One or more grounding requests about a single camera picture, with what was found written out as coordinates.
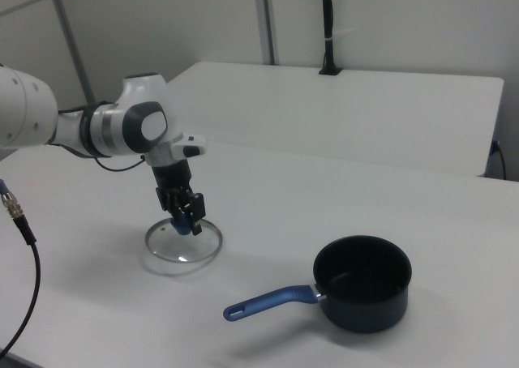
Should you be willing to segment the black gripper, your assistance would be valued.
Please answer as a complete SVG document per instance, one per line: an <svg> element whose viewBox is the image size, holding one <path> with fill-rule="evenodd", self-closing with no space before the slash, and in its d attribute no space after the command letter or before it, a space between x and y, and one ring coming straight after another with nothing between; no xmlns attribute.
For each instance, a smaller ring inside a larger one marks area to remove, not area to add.
<svg viewBox="0 0 519 368"><path fill-rule="evenodd" d="M160 205L174 220L180 220L180 234L200 234L201 221L206 216L204 196L191 191L188 160L152 167L152 172L157 183L156 193ZM188 190L183 200L180 190Z"/></svg>

